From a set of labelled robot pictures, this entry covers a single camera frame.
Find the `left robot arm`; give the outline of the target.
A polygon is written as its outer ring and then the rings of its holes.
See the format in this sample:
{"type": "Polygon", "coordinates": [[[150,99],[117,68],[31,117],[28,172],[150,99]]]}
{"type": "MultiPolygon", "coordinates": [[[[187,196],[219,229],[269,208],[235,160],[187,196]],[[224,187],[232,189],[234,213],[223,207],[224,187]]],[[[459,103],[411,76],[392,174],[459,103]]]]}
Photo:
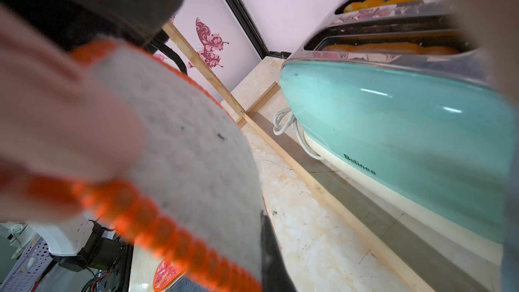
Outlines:
{"type": "Polygon", "coordinates": [[[133,246],[83,215],[1,223],[2,291],[128,291],[133,246]]]}

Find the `orange edged insole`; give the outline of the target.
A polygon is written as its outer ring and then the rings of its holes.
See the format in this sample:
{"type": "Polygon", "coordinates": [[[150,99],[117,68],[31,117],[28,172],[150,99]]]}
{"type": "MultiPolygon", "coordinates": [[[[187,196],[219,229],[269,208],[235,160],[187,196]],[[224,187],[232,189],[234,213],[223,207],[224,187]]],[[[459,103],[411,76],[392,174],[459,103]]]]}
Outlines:
{"type": "Polygon", "coordinates": [[[30,190],[78,202],[128,241],[215,291],[263,291],[261,183],[247,139],[188,76],[102,39],[70,57],[139,116],[139,157],[102,183],[40,177],[30,190]]]}

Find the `light blue insole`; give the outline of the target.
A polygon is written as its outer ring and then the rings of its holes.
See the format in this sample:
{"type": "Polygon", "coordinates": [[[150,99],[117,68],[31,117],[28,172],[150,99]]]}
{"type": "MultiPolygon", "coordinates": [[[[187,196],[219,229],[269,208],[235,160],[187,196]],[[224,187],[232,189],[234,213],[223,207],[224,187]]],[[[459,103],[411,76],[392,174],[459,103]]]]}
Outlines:
{"type": "Polygon", "coordinates": [[[501,262],[502,291],[518,292],[518,139],[504,196],[504,255],[501,262]]]}

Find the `dark grey insole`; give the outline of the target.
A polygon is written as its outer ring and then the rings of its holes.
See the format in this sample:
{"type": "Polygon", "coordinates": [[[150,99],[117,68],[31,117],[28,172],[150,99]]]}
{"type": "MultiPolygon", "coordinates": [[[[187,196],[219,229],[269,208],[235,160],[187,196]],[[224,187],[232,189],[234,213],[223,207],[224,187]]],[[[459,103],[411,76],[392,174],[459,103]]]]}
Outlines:
{"type": "Polygon", "coordinates": [[[166,292],[211,292],[209,289],[191,281],[187,277],[182,277],[173,283],[166,292]]]}

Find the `red patterned insole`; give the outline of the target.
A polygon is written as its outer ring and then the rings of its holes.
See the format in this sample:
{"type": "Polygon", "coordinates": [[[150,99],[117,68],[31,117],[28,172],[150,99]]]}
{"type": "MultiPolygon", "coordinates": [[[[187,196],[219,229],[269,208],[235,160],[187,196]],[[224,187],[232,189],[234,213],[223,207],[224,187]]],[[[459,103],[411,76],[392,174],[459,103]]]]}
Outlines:
{"type": "Polygon", "coordinates": [[[152,287],[155,292],[165,291],[180,278],[185,271],[167,260],[162,260],[155,271],[152,287]]]}

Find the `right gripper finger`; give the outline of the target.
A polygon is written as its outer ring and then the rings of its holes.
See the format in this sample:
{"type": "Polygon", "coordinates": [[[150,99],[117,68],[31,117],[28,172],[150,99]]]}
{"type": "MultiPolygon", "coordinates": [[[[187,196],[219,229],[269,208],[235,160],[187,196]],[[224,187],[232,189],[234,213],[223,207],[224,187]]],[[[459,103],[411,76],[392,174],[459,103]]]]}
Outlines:
{"type": "Polygon", "coordinates": [[[272,222],[262,212],[262,291],[296,292],[297,289],[285,267],[272,222]]]}

